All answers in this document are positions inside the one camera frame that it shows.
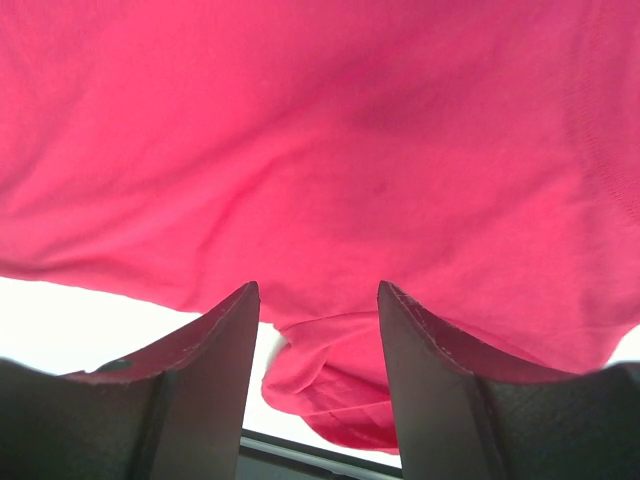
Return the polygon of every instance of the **white surface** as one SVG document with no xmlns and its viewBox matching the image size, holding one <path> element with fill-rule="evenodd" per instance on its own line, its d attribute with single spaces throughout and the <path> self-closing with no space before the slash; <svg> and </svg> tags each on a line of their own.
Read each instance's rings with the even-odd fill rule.
<svg viewBox="0 0 640 480">
<path fill-rule="evenodd" d="M 0 278 L 0 357 L 58 375 L 93 371 L 197 317 L 108 293 Z M 337 447 L 299 417 L 273 410 L 264 402 L 261 379 L 280 339 L 273 327 L 260 324 L 245 428 L 399 466 L 396 456 Z M 640 361 L 640 327 L 622 340 L 610 363 L 629 360 Z"/>
</svg>

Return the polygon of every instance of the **pink t-shirt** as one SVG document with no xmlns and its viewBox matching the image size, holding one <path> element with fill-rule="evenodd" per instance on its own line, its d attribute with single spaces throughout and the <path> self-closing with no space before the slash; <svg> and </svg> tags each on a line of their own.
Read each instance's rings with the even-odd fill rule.
<svg viewBox="0 0 640 480">
<path fill-rule="evenodd" d="M 3 2 L 0 275 L 198 312 L 257 280 L 289 340 L 267 401 L 394 451 L 380 280 L 572 372 L 640 323 L 639 22 L 637 0 Z"/>
</svg>

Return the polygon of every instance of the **red fabric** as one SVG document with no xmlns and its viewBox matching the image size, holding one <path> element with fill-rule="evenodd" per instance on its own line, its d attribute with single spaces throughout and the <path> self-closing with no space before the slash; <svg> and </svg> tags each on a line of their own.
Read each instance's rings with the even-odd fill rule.
<svg viewBox="0 0 640 480">
<path fill-rule="evenodd" d="M 0 275 L 199 312 L 257 280 L 289 340 L 267 401 L 393 451 L 379 280 L 574 372 L 640 322 L 639 18 L 4 1 Z"/>
</svg>

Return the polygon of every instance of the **red cloth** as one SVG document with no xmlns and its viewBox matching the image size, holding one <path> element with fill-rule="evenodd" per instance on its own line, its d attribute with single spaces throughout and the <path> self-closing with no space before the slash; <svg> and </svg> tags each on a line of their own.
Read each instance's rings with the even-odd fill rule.
<svg viewBox="0 0 640 480">
<path fill-rule="evenodd" d="M 393 451 L 379 280 L 574 372 L 640 323 L 639 19 L 637 0 L 2 2 L 0 275 L 199 312 L 257 280 L 289 340 L 267 401 Z"/>
</svg>

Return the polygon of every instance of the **black plastic piece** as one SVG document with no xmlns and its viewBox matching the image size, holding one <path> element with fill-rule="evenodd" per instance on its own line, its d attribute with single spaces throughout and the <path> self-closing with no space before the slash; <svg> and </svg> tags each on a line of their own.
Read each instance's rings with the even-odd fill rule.
<svg viewBox="0 0 640 480">
<path fill-rule="evenodd" d="M 249 283 L 95 373 L 0 361 L 0 478 L 233 479 L 258 314 Z"/>
<path fill-rule="evenodd" d="M 378 294 L 405 480 L 638 480 L 640 365 L 577 376 L 512 357 L 398 287 Z"/>
<path fill-rule="evenodd" d="M 237 478 L 251 480 L 252 472 L 262 473 L 261 480 L 284 479 L 402 479 L 399 468 L 291 442 L 271 435 L 244 430 L 240 440 Z"/>
</svg>

